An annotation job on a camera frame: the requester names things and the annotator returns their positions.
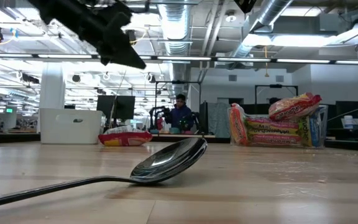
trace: ceiling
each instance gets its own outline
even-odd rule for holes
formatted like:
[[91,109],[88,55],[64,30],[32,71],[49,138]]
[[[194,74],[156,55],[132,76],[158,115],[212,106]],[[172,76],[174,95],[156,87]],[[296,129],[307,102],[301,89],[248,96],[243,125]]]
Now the ceiling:
[[[227,10],[233,10],[236,20],[228,22],[223,19],[219,32],[218,40],[213,45],[212,55],[217,53],[227,54],[236,49],[242,42],[242,27],[246,16],[259,10],[260,2],[257,2],[253,11],[244,15],[234,1],[230,1]],[[346,1],[345,5],[338,4],[336,1],[305,0],[294,1],[289,8],[282,14],[282,18],[291,18],[294,21],[302,17],[309,19],[317,18],[320,14],[332,14],[337,16],[344,11],[354,11],[358,9],[358,1]],[[208,21],[211,18],[211,8],[214,0],[204,0],[191,8],[190,36],[190,55],[200,56],[203,42],[206,36]],[[215,20],[218,19],[221,5]],[[338,30],[346,31],[349,23],[339,19]],[[80,41],[78,36],[67,29],[61,23],[53,20],[50,24],[44,24],[39,16],[38,10],[33,7],[0,7],[0,27],[4,40],[0,44],[0,53],[27,53],[27,54],[97,54],[96,49],[90,44]],[[166,55],[164,47],[165,39],[161,29],[160,16],[157,14],[135,14],[132,22],[123,29],[134,29],[137,42],[134,49],[139,55]],[[308,59],[336,59],[336,60],[355,60],[357,59],[354,46],[329,46],[329,47],[290,47],[285,45],[255,46],[250,54],[253,57],[269,58],[308,58]],[[27,74],[42,81],[42,68],[44,62],[33,60],[6,60],[0,58],[0,107],[6,104],[27,105],[31,110],[21,109],[21,113],[36,113],[39,103],[40,89],[37,85],[33,88],[24,88],[29,85],[20,80],[21,74]],[[125,67],[122,65],[109,64],[102,65],[99,62],[62,62],[67,73],[66,104],[77,104],[87,110],[95,110],[98,93],[95,89],[76,89],[76,87],[98,86],[105,89],[107,94],[136,95],[138,96],[137,108],[149,110],[153,107],[154,83],[149,83],[148,75],[153,75],[157,81],[171,81],[169,63],[148,63],[145,70]],[[199,63],[191,63],[192,67],[199,67]],[[264,63],[255,63],[246,69],[258,71],[265,68]],[[272,64],[269,68],[287,70],[291,73],[299,68],[299,65],[292,64]],[[206,79],[206,85],[217,85],[222,77],[226,76],[227,70],[213,68],[211,65],[210,75]],[[80,82],[74,82],[72,77],[79,75]],[[123,90],[109,90],[107,87],[119,87]],[[172,98],[172,85],[163,83],[158,85],[162,88],[162,93],[158,97],[161,105],[170,105]]]

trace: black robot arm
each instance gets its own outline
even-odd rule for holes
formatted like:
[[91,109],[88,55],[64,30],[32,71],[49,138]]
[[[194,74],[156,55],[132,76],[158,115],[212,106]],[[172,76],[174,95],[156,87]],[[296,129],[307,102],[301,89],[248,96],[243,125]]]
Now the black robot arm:
[[[96,4],[96,0],[82,0]],[[101,63],[118,63],[135,68],[145,68],[146,64],[132,48],[129,36],[122,30],[131,22],[132,11],[122,2],[93,12],[78,0],[29,0],[39,11],[46,23],[57,19],[96,48]]]

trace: spoon bowl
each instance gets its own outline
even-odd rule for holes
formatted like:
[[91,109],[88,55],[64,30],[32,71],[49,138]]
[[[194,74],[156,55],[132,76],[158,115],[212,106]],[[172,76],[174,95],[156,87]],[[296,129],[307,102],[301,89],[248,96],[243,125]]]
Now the spoon bowl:
[[0,205],[98,182],[115,181],[138,185],[156,184],[170,179],[192,166],[204,154],[206,147],[205,139],[188,138],[171,144],[151,155],[132,170],[129,178],[106,175],[23,190],[0,195]]

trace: plastic packaging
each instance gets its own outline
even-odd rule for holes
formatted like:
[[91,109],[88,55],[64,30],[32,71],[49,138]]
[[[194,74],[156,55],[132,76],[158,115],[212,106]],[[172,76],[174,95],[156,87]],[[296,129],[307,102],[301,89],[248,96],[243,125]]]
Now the plastic packaging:
[[107,130],[99,135],[99,140],[105,146],[140,146],[151,141],[153,136],[147,131],[141,131],[131,126],[123,126]]
[[285,98],[270,106],[268,115],[272,121],[297,119],[314,112],[320,101],[319,95],[313,96],[311,93],[305,93],[294,98]]
[[272,121],[266,116],[253,116],[244,113],[238,104],[229,108],[231,141],[245,146],[291,146],[322,147],[325,131],[318,108],[310,116],[297,120]]

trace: ventilation duct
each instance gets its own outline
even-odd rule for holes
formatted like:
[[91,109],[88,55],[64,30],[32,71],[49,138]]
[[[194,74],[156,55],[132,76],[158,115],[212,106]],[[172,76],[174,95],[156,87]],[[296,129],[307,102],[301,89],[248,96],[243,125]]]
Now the ventilation duct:
[[[189,45],[175,40],[188,37],[190,6],[184,4],[160,4],[158,9],[161,15],[161,27],[165,39],[173,40],[165,43],[165,49],[170,56],[188,55]],[[190,66],[185,63],[170,64],[171,80],[187,81],[190,79]],[[173,94],[177,95],[184,90],[183,86],[173,85]]]
[[[251,31],[271,32],[273,30],[273,23],[280,17],[292,1],[293,0],[264,0],[260,7],[260,11],[246,17],[246,21],[242,28],[244,40],[238,48],[232,52],[230,57],[246,57],[254,47],[252,43],[247,42],[248,34]],[[236,63],[229,63],[227,68],[232,70],[236,65]]]

